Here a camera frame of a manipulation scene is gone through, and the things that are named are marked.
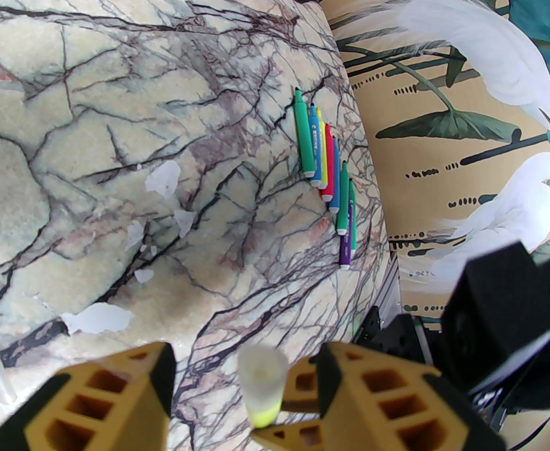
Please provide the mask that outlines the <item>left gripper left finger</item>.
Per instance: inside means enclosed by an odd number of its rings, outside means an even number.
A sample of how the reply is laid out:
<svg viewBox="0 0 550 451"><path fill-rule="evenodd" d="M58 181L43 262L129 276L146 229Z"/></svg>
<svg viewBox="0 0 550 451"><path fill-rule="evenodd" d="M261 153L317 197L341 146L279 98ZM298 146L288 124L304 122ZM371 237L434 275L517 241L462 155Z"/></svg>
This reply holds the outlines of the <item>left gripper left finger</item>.
<svg viewBox="0 0 550 451"><path fill-rule="evenodd" d="M162 341L66 367L0 425L0 451L165 451L175 377Z"/></svg>

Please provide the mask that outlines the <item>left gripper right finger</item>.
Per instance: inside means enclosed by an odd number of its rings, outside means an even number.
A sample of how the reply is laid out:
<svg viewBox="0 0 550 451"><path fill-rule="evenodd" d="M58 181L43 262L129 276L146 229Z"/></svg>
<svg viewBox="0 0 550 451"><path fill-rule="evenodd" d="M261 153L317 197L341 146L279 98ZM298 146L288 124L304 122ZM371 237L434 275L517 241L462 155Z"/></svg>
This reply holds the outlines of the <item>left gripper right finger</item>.
<svg viewBox="0 0 550 451"><path fill-rule="evenodd" d="M328 451L504 451L470 400L434 367L349 343L316 359Z"/></svg>

